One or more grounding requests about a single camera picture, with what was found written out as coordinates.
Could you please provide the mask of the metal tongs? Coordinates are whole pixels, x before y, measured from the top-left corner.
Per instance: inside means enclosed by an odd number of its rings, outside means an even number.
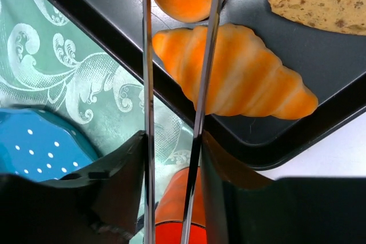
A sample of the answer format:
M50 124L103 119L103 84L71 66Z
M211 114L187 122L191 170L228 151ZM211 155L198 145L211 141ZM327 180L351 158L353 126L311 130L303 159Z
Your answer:
M212 0L210 6L209 24L201 72L201 82L198 94L196 116L194 120L193 143L188 171L184 214L182 219L181 243L189 242L190 227L192 224L194 192L196 188L198 171L198 160L202 148L202 130L205 119L206 98L214 59L222 2L223 0ZM147 141L147 152L145 159L144 243L155 243L155 148L151 0L142 0L142 6L144 113Z

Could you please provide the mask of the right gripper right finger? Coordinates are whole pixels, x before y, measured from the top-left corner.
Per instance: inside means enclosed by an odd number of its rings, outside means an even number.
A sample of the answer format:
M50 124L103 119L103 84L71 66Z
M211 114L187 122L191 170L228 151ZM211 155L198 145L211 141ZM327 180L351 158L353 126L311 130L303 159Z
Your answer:
M202 136L209 243L364 243L365 179L271 180Z

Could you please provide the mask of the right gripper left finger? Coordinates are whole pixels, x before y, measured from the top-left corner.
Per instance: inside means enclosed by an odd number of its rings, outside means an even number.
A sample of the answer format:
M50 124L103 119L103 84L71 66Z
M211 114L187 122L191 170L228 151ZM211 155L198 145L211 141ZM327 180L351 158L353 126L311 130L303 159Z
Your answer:
M59 180L1 175L2 243L128 243L144 176L144 131Z

